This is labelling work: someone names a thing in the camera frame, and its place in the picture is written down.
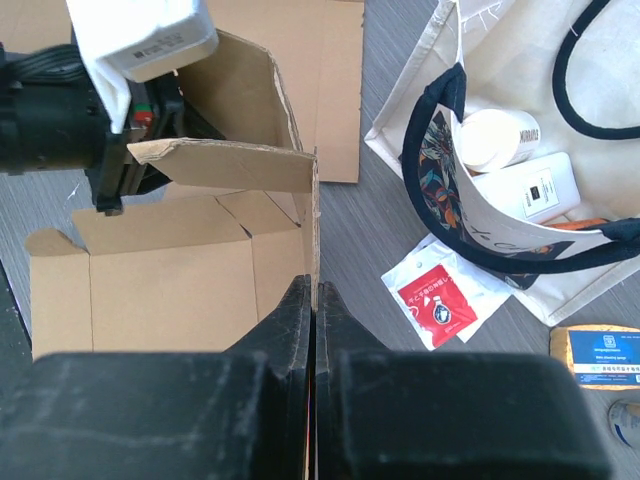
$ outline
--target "white tag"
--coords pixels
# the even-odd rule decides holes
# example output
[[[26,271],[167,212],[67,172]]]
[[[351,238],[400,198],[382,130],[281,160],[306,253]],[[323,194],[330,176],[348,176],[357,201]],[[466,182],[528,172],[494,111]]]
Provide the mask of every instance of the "white tag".
[[[560,203],[550,168],[545,168],[529,175],[522,187],[522,205],[527,218],[553,208]]]

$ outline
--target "gray floor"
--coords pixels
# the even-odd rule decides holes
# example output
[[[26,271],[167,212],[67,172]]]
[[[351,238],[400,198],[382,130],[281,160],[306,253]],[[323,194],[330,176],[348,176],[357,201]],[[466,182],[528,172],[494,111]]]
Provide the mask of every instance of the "gray floor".
[[[367,0],[365,19],[362,133],[382,107],[433,8],[433,0]],[[388,295],[380,276],[426,234],[400,180],[366,147],[356,186],[322,187],[322,272],[336,283],[349,308],[378,338],[399,350],[422,344]],[[88,207],[81,174],[0,176],[0,258],[28,321],[28,258],[22,244],[40,227],[73,234],[73,209]],[[566,324],[613,323],[640,327],[640,277],[619,285],[566,321]],[[443,351],[548,353],[549,330],[515,300],[509,301],[464,345],[457,339]],[[640,401],[640,392],[585,391],[594,420],[616,469],[617,480],[639,478],[635,451],[619,444],[606,428],[608,406],[616,399]]]

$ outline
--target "navy blue bag strap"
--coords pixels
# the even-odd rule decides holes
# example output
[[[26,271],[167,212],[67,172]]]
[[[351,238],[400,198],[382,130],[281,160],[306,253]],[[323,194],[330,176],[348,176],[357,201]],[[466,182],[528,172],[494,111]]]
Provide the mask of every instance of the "navy blue bag strap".
[[[605,128],[590,124],[576,112],[567,93],[567,68],[573,49],[582,34],[589,28],[595,18],[604,10],[610,0],[593,0],[589,6],[578,17],[573,27],[565,37],[556,63],[553,67],[552,86],[553,98],[556,101],[558,110],[565,121],[571,125],[578,133],[598,140],[632,140],[640,138],[640,126],[625,128]],[[635,56],[630,52],[629,61],[635,60]]]
[[[446,71],[429,85],[411,114],[402,149],[404,183],[420,219],[429,231],[447,247],[466,260],[489,270],[505,274],[554,274],[601,267],[640,255],[640,222],[635,219],[598,227],[613,241],[561,260],[520,260],[480,250],[466,243],[453,231],[445,229],[425,203],[419,178],[420,147],[438,105],[453,110],[462,121],[466,74],[460,64]]]

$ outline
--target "white cylindrical container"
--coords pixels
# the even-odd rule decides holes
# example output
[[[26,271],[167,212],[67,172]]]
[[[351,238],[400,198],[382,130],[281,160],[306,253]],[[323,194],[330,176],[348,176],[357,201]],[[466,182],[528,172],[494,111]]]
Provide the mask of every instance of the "white cylindrical container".
[[[480,110],[460,129],[460,160],[469,170],[495,172],[522,162],[540,144],[540,125],[521,110]]]
[[[473,179],[480,194],[505,215],[542,224],[580,204],[566,153],[486,173]]]
[[[640,448],[640,404],[618,401],[611,405],[609,426],[622,443]]]

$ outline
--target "white plastic bag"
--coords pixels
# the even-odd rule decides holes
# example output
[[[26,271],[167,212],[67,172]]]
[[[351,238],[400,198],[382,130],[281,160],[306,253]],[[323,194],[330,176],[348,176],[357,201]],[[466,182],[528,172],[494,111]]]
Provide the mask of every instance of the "white plastic bag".
[[[429,350],[456,335],[467,342],[513,293],[433,235],[382,281]]]

